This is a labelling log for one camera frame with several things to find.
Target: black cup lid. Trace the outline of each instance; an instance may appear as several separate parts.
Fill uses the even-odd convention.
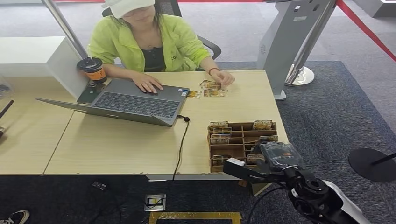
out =
[[[77,68],[84,71],[91,71],[100,68],[102,64],[102,60],[97,57],[93,57],[92,59],[87,57],[77,63]]]

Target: laptop keyboard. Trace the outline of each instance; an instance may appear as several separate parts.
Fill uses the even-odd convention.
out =
[[[105,92],[94,107],[172,118],[180,102]]]

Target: office chair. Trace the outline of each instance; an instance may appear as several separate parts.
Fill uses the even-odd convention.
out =
[[[159,1],[161,4],[161,9],[164,14],[176,15],[176,16],[182,17],[182,13],[180,11],[179,4],[178,4],[177,0],[159,0]],[[107,8],[102,12],[103,17],[109,16],[109,15],[113,15],[110,8]],[[213,51],[213,56],[212,56],[213,59],[216,59],[218,56],[220,56],[221,49],[219,46],[217,46],[216,44],[210,42],[209,40],[207,40],[201,36],[197,36],[197,37],[200,41],[202,41],[202,43],[207,48],[209,48],[210,50]]]

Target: black stand base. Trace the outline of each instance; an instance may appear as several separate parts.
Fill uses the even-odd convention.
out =
[[[371,165],[386,156],[374,149],[359,148],[349,154],[348,161],[354,171],[362,177],[375,182],[390,182],[396,180],[396,163],[392,159]]]

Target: wooden table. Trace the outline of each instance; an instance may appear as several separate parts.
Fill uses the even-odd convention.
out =
[[[6,128],[0,139],[0,175],[42,175],[73,114],[36,97],[73,101],[52,77],[7,78],[14,94],[0,100],[3,108],[15,100],[0,119]]]
[[[271,119],[277,122],[279,140],[287,141],[265,72],[233,71],[232,74],[236,81],[228,87],[226,97],[186,100],[180,114],[191,121],[178,169],[185,176],[178,175],[178,179],[194,179],[191,175],[210,173],[207,126],[211,121]],[[151,75],[163,84],[198,91],[199,84],[210,79],[205,72]],[[45,174],[147,174],[149,178],[151,175],[154,179],[169,179],[176,167],[185,127],[182,119],[169,128],[75,112]]]

